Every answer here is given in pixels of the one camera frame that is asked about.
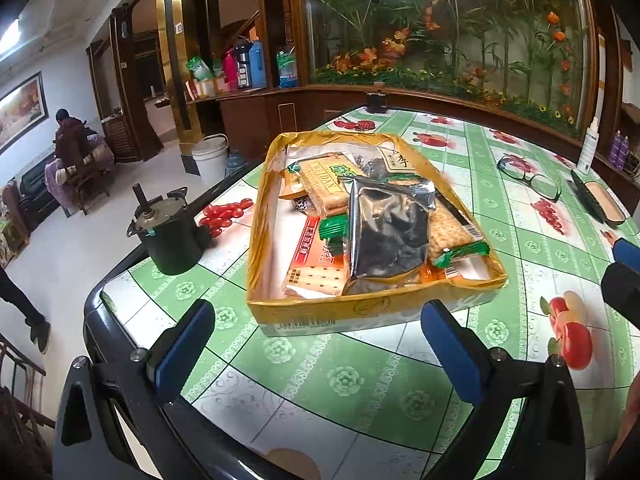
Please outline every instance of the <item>green tablecloth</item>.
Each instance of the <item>green tablecloth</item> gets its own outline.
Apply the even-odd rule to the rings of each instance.
[[[588,477],[606,462],[628,386],[640,368],[640,332],[604,304],[599,281],[612,254],[607,231],[571,187],[574,165],[534,144],[477,124],[429,114],[362,108],[337,121],[371,120],[426,156],[474,213],[509,275],[489,304],[455,314],[489,347],[542,362],[554,331],[540,309],[566,290],[588,311],[593,356],[572,370],[587,447]],[[331,121],[318,129],[340,131]],[[553,229],[533,208],[540,199],[496,169],[504,154],[527,157],[535,173],[561,183]],[[255,199],[260,168],[216,203]],[[588,180],[599,180],[592,173]],[[417,479],[446,450],[471,406],[461,402],[419,322],[343,334],[266,338],[245,303],[251,210],[226,229],[200,264],[162,275],[145,260],[105,287],[104,298],[132,338],[149,348],[197,297],[216,309],[216,330],[183,395],[245,445],[268,454],[293,449],[309,479]],[[614,236],[638,242],[631,218]],[[481,473],[503,456],[517,422],[515,401]]]

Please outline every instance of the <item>floor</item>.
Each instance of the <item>floor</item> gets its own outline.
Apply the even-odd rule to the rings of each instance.
[[[82,307],[98,283],[137,244],[126,229],[136,208],[131,186],[139,182],[149,197],[188,186],[193,200],[207,189],[197,176],[184,172],[177,142],[147,162],[119,165],[111,196],[101,196],[89,209],[66,218],[58,208],[31,235],[31,243],[10,262],[7,273],[51,323],[49,351],[40,356],[28,339],[17,309],[0,300],[0,326],[20,350],[42,363],[47,372],[40,411],[56,418],[60,393],[72,360],[86,354],[82,339]]]

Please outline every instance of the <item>blue thermos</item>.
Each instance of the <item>blue thermos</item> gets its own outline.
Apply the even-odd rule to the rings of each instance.
[[[267,86],[267,75],[264,71],[264,55],[261,41],[254,41],[254,46],[249,51],[249,63],[252,88],[265,88]]]

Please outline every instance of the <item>silver foil package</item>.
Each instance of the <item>silver foil package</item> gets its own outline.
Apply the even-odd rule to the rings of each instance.
[[[360,176],[343,181],[351,188],[344,294],[403,286],[427,259],[433,183],[412,189]]]

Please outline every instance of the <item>person's leg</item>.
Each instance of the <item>person's leg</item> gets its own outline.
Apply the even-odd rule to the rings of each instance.
[[[37,339],[40,352],[46,352],[51,325],[36,310],[25,293],[11,281],[2,267],[0,267],[0,298],[7,303],[14,304],[24,314],[24,322],[31,327],[31,341],[36,342]]]

